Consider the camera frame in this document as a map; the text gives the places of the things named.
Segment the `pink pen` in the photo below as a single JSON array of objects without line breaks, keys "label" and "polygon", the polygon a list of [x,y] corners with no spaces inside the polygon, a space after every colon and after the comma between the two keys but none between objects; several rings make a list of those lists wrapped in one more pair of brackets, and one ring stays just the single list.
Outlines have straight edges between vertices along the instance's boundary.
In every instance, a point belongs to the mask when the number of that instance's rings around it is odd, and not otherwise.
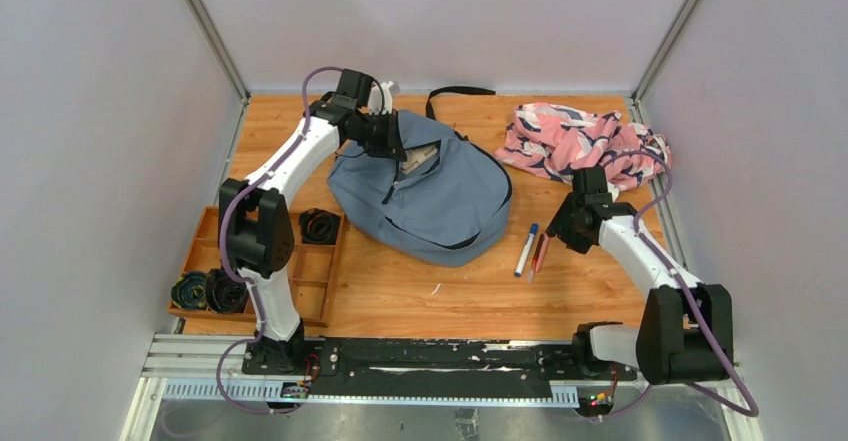
[{"label": "pink pen", "polygon": [[545,259],[547,249],[548,249],[548,244],[549,244],[549,241],[550,241],[549,233],[547,231],[543,231],[543,232],[545,233],[546,238],[545,238],[544,244],[542,246],[542,251],[541,251],[541,255],[540,255],[539,260],[538,260],[536,273],[538,273],[540,271],[540,269],[541,269],[541,267],[544,263],[544,259]]}]

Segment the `blue cap marker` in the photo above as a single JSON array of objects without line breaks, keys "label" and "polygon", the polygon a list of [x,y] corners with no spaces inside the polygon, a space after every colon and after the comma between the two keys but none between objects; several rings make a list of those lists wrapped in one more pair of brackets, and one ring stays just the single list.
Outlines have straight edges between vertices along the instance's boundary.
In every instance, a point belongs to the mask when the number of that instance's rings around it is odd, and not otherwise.
[{"label": "blue cap marker", "polygon": [[529,230],[525,242],[522,246],[520,256],[514,268],[513,274],[516,278],[520,278],[523,275],[525,266],[529,259],[529,255],[531,249],[534,246],[536,236],[538,234],[539,225],[537,223],[532,223]]}]

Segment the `blue student backpack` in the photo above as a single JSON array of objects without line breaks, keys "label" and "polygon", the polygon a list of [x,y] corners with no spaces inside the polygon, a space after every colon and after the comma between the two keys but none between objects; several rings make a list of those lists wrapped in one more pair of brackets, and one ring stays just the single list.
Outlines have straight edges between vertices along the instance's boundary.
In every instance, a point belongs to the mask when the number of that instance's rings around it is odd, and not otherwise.
[{"label": "blue student backpack", "polygon": [[348,220],[375,240],[430,264],[461,267],[504,235],[513,186],[494,156],[453,127],[402,110],[407,151],[434,153],[409,172],[351,144],[327,182]]}]

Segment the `beige snap wallet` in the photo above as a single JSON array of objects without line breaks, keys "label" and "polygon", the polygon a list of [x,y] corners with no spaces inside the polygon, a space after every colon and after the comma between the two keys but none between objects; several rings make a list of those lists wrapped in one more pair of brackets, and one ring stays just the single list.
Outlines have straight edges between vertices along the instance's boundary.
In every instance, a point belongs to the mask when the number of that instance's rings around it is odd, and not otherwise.
[{"label": "beige snap wallet", "polygon": [[425,164],[430,158],[437,155],[439,147],[436,144],[429,144],[410,148],[406,151],[406,160],[400,164],[400,171],[403,174],[409,174],[421,165]]}]

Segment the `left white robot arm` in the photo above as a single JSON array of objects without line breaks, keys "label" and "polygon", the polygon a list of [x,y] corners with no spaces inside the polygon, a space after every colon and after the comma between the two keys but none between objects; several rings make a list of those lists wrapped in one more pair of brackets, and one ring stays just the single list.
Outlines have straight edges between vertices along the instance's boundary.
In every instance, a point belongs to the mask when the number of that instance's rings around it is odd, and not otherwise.
[{"label": "left white robot arm", "polygon": [[345,143],[376,158],[401,161],[393,81],[337,68],[335,89],[316,100],[301,88],[302,118],[294,132],[259,168],[243,180],[229,178],[219,190],[218,247],[221,265],[246,286],[256,313],[254,343],[268,347],[268,361],[283,374],[306,361],[303,321],[288,281],[295,241],[289,203],[327,158]]}]

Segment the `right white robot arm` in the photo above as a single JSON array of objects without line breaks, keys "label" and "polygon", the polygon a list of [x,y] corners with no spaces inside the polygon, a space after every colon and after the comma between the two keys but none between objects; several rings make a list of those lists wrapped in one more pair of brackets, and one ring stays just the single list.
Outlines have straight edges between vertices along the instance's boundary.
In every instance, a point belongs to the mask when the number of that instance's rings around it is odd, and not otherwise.
[{"label": "right white robot arm", "polygon": [[645,299],[639,327],[601,321],[578,326],[571,364],[596,378],[613,363],[639,371],[652,385],[730,378],[734,340],[732,298],[673,260],[627,202],[614,201],[600,166],[581,168],[546,229],[550,239],[586,254],[593,247],[624,269]]}]

